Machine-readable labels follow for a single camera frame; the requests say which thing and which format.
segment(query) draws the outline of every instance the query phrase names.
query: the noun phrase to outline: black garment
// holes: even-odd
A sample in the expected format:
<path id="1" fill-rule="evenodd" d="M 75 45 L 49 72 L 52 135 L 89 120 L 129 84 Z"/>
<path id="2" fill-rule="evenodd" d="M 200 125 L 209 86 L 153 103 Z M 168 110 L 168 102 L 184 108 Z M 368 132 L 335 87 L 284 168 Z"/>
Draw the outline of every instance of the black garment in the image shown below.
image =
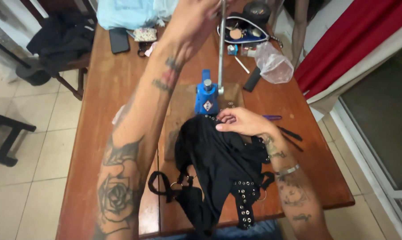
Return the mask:
<path id="1" fill-rule="evenodd" d="M 57 73 L 70 61 L 92 51 L 94 28 L 80 12 L 57 12 L 45 20 L 26 48 L 38 53 L 40 61 Z"/>
<path id="2" fill-rule="evenodd" d="M 238 133 L 217 131 L 218 123 L 221 122 L 209 115 L 189 119 L 180 129 L 175 145 L 176 167 L 181 172 L 177 183 L 188 176 L 187 167 L 193 164 L 204 200 L 201 189 L 192 187 L 193 176 L 188 179 L 189 186 L 183 186 L 182 190 L 172 190 L 162 172 L 154 172 L 149 179 L 149 189 L 166 195 L 167 202 L 174 197 L 200 232 L 211 230 L 218 223 L 229 193 L 236 199 L 239 227 L 251 227 L 254 224 L 251 205 L 259 198 L 260 188 L 266 189 L 273 182 L 271 172 L 261 173 L 262 163 L 269 163 L 262 139 L 252 137 L 251 144 L 245 143 Z M 166 192 L 158 192 L 152 185 L 158 175 L 164 180 Z M 263 183 L 265 175 L 268 180 Z"/>

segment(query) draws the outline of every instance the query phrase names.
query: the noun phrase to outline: black tape roll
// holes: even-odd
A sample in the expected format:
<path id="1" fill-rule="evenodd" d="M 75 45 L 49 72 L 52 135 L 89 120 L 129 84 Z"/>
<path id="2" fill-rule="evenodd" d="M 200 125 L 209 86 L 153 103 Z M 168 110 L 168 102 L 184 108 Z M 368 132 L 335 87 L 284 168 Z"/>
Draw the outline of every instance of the black tape roll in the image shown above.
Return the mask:
<path id="1" fill-rule="evenodd" d="M 266 3 L 253 1 L 244 6 L 243 13 L 249 15 L 261 24 L 267 24 L 272 12 Z"/>

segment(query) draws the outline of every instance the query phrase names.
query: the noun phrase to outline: curtain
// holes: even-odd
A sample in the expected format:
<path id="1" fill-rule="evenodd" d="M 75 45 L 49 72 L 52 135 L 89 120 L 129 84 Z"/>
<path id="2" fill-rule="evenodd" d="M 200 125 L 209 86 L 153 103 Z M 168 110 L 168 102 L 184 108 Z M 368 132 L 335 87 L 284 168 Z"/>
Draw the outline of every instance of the curtain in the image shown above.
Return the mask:
<path id="1" fill-rule="evenodd" d="M 402 0 L 354 0 L 294 73 L 306 99 L 326 90 L 402 27 Z"/>
<path id="2" fill-rule="evenodd" d="M 309 106 L 315 108 L 322 114 L 330 112 L 341 94 L 385 63 L 401 48 L 402 27 L 359 61 L 355 66 L 344 73 L 326 90 L 309 98 L 307 100 Z"/>

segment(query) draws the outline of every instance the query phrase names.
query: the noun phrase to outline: bracelet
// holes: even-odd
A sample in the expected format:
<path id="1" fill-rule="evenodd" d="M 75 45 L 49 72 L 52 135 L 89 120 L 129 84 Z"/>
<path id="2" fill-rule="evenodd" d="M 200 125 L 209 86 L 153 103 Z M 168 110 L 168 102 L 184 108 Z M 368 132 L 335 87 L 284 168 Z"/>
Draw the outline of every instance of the bracelet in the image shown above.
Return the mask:
<path id="1" fill-rule="evenodd" d="M 279 172 L 275 172 L 275 175 L 278 176 L 278 177 L 281 177 L 281 176 L 290 174 L 290 173 L 296 171 L 296 170 L 299 169 L 299 168 L 300 168 L 300 165 L 297 164 L 296 166 L 294 166 L 294 167 L 292 167 L 292 168 L 290 168 L 290 169 L 282 170 L 282 171 L 279 171 Z"/>

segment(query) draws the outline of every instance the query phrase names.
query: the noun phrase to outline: purple scissors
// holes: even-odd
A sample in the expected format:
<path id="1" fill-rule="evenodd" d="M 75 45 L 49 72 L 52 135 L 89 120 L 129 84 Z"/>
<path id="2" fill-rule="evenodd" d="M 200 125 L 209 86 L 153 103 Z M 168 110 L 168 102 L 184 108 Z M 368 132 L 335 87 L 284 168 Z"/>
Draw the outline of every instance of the purple scissors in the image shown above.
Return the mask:
<path id="1" fill-rule="evenodd" d="M 263 115 L 263 117 L 268 119 L 269 121 L 281 120 L 283 118 L 280 115 Z"/>

